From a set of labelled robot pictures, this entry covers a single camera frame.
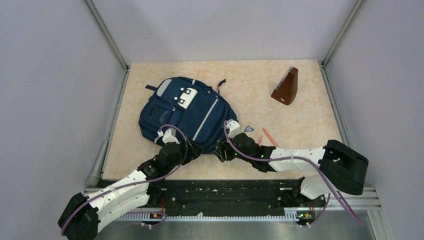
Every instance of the gray wall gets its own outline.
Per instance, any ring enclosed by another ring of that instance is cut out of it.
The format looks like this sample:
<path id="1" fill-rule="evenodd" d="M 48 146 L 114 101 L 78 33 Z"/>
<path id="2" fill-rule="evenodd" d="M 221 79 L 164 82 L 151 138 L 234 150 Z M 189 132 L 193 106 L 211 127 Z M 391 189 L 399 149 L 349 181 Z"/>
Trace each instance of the gray wall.
<path id="1" fill-rule="evenodd" d="M 323 59 L 355 0 L 95 0 L 131 62 Z"/>
<path id="2" fill-rule="evenodd" d="M 54 240 L 123 71 L 82 0 L 1 1 L 0 239 Z"/>
<path id="3" fill-rule="evenodd" d="M 422 239 L 424 1 L 368 1 L 329 66 L 395 239 Z"/>

